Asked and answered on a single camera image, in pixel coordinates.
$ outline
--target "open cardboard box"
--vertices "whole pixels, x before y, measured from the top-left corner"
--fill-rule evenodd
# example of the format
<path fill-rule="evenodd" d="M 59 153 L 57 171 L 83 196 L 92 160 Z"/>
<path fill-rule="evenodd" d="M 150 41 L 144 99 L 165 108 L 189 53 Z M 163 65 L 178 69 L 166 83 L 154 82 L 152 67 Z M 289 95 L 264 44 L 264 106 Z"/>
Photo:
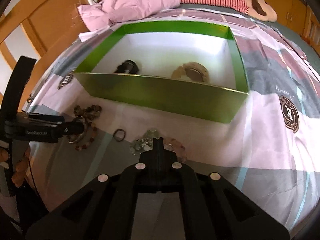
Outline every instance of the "open cardboard box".
<path fill-rule="evenodd" d="M 138 75 L 115 74 L 125 60 Z M 209 84 L 171 79 L 183 63 L 198 62 Z M 155 20 L 124 24 L 75 70 L 91 96 L 229 123 L 248 95 L 243 62 L 228 26 Z"/>

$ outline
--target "screw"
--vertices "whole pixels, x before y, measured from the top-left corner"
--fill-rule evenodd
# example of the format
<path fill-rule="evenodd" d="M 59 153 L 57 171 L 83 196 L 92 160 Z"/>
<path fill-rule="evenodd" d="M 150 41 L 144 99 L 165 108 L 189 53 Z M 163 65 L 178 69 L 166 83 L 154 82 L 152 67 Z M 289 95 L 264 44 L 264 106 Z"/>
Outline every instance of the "screw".
<path fill-rule="evenodd" d="M 213 172 L 213 173 L 210 174 L 210 178 L 212 180 L 219 180 L 219 179 L 221 179 L 221 176 L 220 176 L 219 173 Z"/>
<path fill-rule="evenodd" d="M 100 181 L 100 182 L 105 182 L 105 181 L 107 181 L 108 180 L 108 175 L 106 175 L 106 174 L 100 174 L 99 176 L 98 176 L 98 181 Z"/>
<path fill-rule="evenodd" d="M 172 163 L 172 168 L 174 169 L 180 169 L 181 167 L 182 167 L 181 163 L 178 163 L 178 162 Z"/>
<path fill-rule="evenodd" d="M 144 163 L 137 163 L 136 164 L 136 169 L 137 170 L 143 170 L 146 167 Z"/>

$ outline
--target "metal ring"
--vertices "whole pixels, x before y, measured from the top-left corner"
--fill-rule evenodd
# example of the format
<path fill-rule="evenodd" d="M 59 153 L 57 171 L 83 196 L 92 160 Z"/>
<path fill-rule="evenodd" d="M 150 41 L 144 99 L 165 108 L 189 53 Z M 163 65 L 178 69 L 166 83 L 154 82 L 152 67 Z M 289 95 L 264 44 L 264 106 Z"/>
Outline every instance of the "metal ring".
<path fill-rule="evenodd" d="M 80 141 L 83 139 L 83 137 L 86 135 L 87 130 L 88 130 L 88 122 L 87 122 L 87 120 L 86 120 L 83 116 L 81 116 L 81 115 L 76 116 L 72 121 L 73 121 L 73 122 L 81 121 L 81 122 L 84 124 L 84 131 L 83 131 L 83 133 L 82 133 L 82 134 L 79 134 L 76 139 L 71 140 L 70 135 L 67 135 L 67 138 L 68 138 L 69 143 L 72 143 L 72 144 L 73 144 L 73 143 L 78 143 L 78 142 L 80 142 Z"/>
<path fill-rule="evenodd" d="M 120 132 L 120 131 L 124 132 L 124 135 L 123 135 L 123 138 L 120 138 L 120 140 L 119 140 L 119 139 L 116 138 L 116 134 L 117 134 L 118 132 Z M 117 130 L 113 133 L 113 138 L 114 138 L 117 142 L 122 142 L 122 141 L 124 140 L 124 138 L 125 138 L 125 135 L 126 135 L 125 130 L 123 130 L 123 129 L 117 129 Z"/>

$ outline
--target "pink bedsheet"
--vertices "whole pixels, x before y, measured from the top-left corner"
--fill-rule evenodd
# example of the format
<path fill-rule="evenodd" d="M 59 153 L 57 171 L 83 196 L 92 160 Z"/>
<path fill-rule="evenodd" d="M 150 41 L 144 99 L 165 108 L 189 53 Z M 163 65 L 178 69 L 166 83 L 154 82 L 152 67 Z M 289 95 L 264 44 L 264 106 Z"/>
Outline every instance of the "pink bedsheet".
<path fill-rule="evenodd" d="M 78 11 L 87 28 L 96 31 L 113 23 L 143 19 L 179 5 L 180 0 L 103 0 L 96 5 L 80 5 Z"/>

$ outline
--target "cable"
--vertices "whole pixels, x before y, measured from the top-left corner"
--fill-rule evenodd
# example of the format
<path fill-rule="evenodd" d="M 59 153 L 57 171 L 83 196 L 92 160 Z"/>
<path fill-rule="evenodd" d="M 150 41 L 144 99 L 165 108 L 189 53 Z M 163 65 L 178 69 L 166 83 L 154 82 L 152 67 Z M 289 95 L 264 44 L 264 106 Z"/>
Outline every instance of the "cable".
<path fill-rule="evenodd" d="M 30 164 L 30 159 L 29 158 L 28 158 L 28 162 L 29 162 L 30 174 L 31 174 L 31 178 L 32 178 L 32 181 L 33 181 L 33 185 L 35 186 L 35 190 L 36 190 L 38 196 L 40 197 L 40 194 L 39 194 L 38 189 L 36 187 L 35 179 L 33 178 L 32 170 L 31 170 L 31 164 Z"/>

